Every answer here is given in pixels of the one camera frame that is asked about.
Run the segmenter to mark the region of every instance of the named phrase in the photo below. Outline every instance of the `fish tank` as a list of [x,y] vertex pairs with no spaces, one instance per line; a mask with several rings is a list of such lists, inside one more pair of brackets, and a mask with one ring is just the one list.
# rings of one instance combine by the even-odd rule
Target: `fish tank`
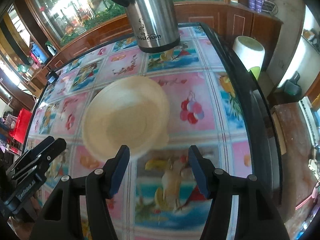
[[124,7],[111,0],[31,0],[31,2],[41,22],[60,47],[81,33],[125,13]]

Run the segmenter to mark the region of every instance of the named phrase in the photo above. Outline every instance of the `beige bowl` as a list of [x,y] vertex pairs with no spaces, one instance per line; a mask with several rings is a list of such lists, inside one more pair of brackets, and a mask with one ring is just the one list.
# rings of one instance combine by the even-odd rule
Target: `beige bowl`
[[163,89],[147,77],[131,76],[106,86],[83,118],[82,138],[89,152],[105,162],[122,144],[137,158],[168,142],[169,102]]

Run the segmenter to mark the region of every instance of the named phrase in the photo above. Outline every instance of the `glass tabletop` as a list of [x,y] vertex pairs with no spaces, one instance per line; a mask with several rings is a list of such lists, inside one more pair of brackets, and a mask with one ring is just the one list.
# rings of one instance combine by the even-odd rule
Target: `glass tabletop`
[[[129,37],[88,52],[57,72],[58,80],[46,88],[35,109],[26,144],[30,149],[48,135],[67,142],[46,173],[41,204],[61,176],[81,177],[103,166],[83,145],[82,118],[104,87],[131,75],[153,79],[167,94],[169,143],[131,161],[119,192],[107,200],[119,239],[199,239],[211,200],[199,192],[188,165],[190,145],[230,175],[252,173],[241,106],[215,48],[201,26],[179,32],[180,45],[163,53],[146,54]],[[227,239],[234,238],[237,201],[234,196]],[[91,239],[85,197],[80,208],[84,235]]]

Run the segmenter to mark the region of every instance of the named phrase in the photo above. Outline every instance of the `green object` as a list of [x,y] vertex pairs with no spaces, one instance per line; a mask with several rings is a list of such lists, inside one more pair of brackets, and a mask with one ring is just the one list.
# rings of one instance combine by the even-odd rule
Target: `green object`
[[252,74],[254,75],[256,80],[258,80],[259,75],[260,75],[260,70],[261,70],[260,67],[252,67],[249,70],[252,72]]
[[292,83],[291,80],[287,80],[284,83],[284,92],[289,96],[295,97],[301,95],[302,89],[299,85]]
[[18,65],[18,72],[27,73],[29,68],[30,68],[30,66],[19,64]]
[[229,93],[229,104],[230,114],[240,120],[240,118],[242,117],[242,111],[238,97],[232,96],[231,93]]
[[65,34],[61,39],[61,45],[62,46],[66,45],[68,42],[72,41],[74,38],[78,37],[79,35],[80,33],[77,30],[73,31],[73,33],[71,34]]
[[110,20],[116,16],[119,16],[121,14],[125,13],[124,7],[121,5],[118,5],[116,3],[112,3],[109,8],[106,8],[105,11],[97,12],[96,16],[88,19],[83,22],[83,27],[88,31],[92,29],[93,27],[99,25],[100,23],[103,23],[107,20]]

